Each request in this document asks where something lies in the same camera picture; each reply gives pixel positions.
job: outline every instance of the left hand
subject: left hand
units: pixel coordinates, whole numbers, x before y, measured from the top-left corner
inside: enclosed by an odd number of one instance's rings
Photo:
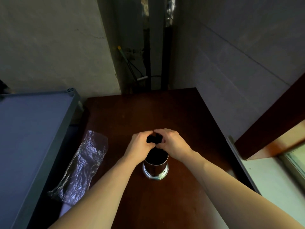
[[[155,143],[147,143],[146,139],[153,131],[145,131],[132,135],[124,157],[131,161],[134,165],[143,162],[149,151],[155,147]]]

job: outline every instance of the cylindrical container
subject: cylindrical container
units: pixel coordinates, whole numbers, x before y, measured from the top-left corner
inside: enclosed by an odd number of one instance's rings
[[[150,179],[163,179],[168,173],[167,160],[167,152],[162,149],[153,148],[143,161],[143,173]]]

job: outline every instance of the plastic bag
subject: plastic bag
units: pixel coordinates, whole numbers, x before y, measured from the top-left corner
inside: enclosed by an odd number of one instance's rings
[[[89,130],[70,162],[63,179],[48,195],[67,205],[76,204],[89,189],[108,150],[108,138]]]

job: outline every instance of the forearm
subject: forearm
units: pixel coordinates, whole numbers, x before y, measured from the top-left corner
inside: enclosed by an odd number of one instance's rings
[[[50,228],[111,228],[135,164],[121,158],[84,196]]]
[[[197,152],[182,162],[204,187],[229,228],[303,228],[296,220]]]

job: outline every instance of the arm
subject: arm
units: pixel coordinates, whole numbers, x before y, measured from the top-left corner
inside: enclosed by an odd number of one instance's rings
[[[110,229],[135,166],[155,147],[146,143],[150,134],[152,131],[134,134],[124,156],[50,229]]]
[[[194,152],[176,131],[157,129],[163,141],[156,147],[184,163],[229,228],[303,228],[276,205]]]

